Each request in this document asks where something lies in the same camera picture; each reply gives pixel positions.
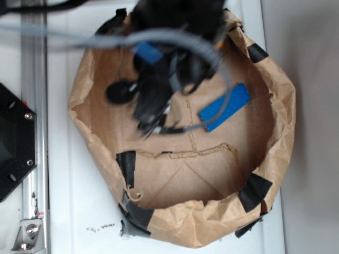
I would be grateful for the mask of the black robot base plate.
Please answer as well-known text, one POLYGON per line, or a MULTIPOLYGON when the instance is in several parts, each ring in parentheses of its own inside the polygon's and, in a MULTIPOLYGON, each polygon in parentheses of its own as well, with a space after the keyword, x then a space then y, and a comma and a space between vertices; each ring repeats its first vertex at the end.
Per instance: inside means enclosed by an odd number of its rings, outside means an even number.
POLYGON ((36 114, 1 84, 1 202, 35 168, 36 114))

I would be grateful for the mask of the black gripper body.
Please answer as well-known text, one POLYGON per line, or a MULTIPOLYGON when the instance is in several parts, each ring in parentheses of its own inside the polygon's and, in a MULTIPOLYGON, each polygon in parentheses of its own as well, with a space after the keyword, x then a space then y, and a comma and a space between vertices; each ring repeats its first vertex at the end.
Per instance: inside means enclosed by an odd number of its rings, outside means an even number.
POLYGON ((187 93, 195 92, 204 79, 212 78, 216 72, 195 53, 175 46, 140 42, 132 50, 138 78, 113 82, 105 91, 106 98, 115 105, 135 99, 133 117, 145 136, 184 133, 184 128, 165 126, 172 96, 188 85, 193 87, 187 93))

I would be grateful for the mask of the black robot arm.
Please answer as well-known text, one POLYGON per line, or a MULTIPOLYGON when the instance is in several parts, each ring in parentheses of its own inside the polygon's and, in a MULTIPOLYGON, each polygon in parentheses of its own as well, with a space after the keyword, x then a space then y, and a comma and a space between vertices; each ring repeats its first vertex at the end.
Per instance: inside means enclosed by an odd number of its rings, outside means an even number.
POLYGON ((112 34, 126 25, 138 78, 119 79, 106 89, 113 104, 135 101, 133 118, 143 135, 177 134, 189 128, 167 127, 172 97, 194 93, 205 79, 228 71, 219 63, 217 45, 226 35, 224 1, 139 1, 131 13, 120 11, 102 30, 112 34))

